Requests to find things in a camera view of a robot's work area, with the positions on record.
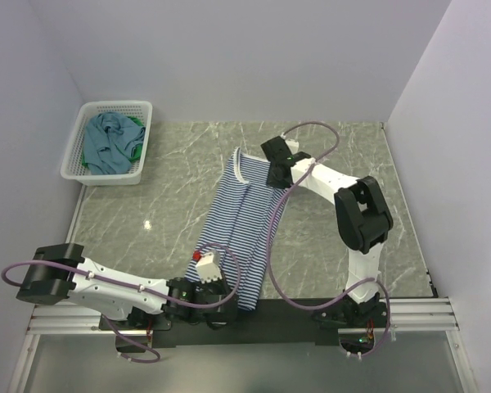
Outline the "blue white striped tank top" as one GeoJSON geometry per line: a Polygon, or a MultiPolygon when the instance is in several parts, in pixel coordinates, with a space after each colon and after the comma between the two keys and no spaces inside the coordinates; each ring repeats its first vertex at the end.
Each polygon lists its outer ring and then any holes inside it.
{"type": "Polygon", "coordinates": [[[274,210],[285,191],[267,185],[268,170],[268,161],[235,149],[196,244],[197,250],[217,245],[227,282],[239,285],[238,306],[247,311],[256,308],[267,266],[267,239],[274,238],[283,213],[274,210]]]}

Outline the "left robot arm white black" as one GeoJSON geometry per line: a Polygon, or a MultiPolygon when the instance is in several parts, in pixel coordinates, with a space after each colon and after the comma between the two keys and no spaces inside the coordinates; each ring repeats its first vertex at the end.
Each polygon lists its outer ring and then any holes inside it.
{"type": "Polygon", "coordinates": [[[237,317],[237,290],[219,268],[216,251],[201,256],[198,264],[204,277],[198,282],[182,277],[142,278],[107,268],[82,252],[83,247],[74,243],[39,247],[17,299],[36,305],[68,300],[130,329],[142,328],[156,315],[214,327],[237,317]]]}

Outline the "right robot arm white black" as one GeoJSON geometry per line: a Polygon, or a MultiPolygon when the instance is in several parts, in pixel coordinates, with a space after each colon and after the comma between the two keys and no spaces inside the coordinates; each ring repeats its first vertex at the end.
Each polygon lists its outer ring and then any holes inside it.
{"type": "Polygon", "coordinates": [[[304,187],[329,201],[336,210],[341,240],[348,248],[348,277],[345,291],[320,305],[306,306],[290,299],[278,286],[271,267],[272,238],[267,238],[267,271],[280,297],[289,305],[313,311],[321,321],[335,327],[365,326],[386,313],[378,280],[380,257],[394,221],[379,183],[372,176],[355,178],[320,164],[277,136],[261,145],[269,162],[267,185],[292,192],[304,187]]]}

